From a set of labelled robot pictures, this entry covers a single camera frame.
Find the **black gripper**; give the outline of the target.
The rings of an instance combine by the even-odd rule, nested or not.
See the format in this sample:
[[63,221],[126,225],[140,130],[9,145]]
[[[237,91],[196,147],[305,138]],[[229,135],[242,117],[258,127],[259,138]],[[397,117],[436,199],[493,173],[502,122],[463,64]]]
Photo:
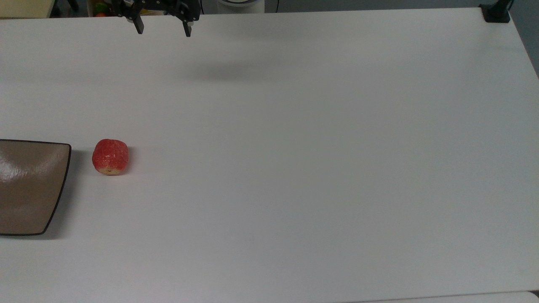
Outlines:
[[181,20],[186,37],[191,37],[194,21],[200,19],[201,6],[198,0],[112,0],[115,15],[133,21],[138,34],[144,31],[142,10],[165,11]]

